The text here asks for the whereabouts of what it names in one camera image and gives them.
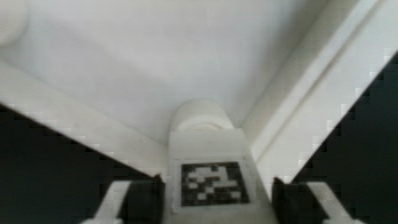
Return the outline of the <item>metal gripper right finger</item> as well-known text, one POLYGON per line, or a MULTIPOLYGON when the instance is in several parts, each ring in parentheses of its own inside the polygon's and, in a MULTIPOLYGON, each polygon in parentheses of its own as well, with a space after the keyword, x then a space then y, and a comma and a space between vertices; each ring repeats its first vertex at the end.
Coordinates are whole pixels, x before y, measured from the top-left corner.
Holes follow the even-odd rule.
POLYGON ((365 224, 353 218, 324 182, 273 178, 271 206, 278 224, 365 224))

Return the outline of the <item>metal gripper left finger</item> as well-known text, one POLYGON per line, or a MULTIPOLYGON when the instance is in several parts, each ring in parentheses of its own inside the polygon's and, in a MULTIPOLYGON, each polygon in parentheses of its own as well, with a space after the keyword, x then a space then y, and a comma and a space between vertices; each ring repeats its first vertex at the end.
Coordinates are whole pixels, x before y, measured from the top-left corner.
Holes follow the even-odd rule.
POLYGON ((93 215, 79 224, 161 224, 163 181, 111 182, 93 215))

